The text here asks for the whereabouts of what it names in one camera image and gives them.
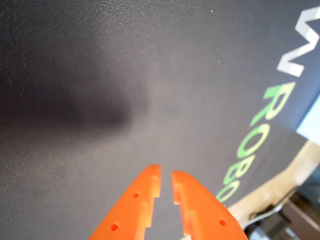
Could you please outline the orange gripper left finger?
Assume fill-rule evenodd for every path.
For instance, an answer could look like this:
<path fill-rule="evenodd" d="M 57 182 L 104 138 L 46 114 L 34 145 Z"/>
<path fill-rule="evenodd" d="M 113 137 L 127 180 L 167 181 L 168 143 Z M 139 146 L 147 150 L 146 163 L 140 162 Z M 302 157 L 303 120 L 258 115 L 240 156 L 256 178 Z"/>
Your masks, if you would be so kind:
<path fill-rule="evenodd" d="M 161 166 L 146 167 L 125 190 L 90 240 L 143 240 L 151 227 L 155 199 L 161 195 Z"/>

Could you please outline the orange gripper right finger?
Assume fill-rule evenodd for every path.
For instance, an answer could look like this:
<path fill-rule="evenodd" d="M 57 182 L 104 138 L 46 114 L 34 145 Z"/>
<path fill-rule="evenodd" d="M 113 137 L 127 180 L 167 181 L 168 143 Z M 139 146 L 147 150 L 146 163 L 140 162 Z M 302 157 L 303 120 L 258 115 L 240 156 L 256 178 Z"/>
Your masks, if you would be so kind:
<path fill-rule="evenodd" d="M 195 177 L 172 172 L 173 203 L 179 205 L 183 234 L 192 240 L 246 240 L 239 222 Z"/>

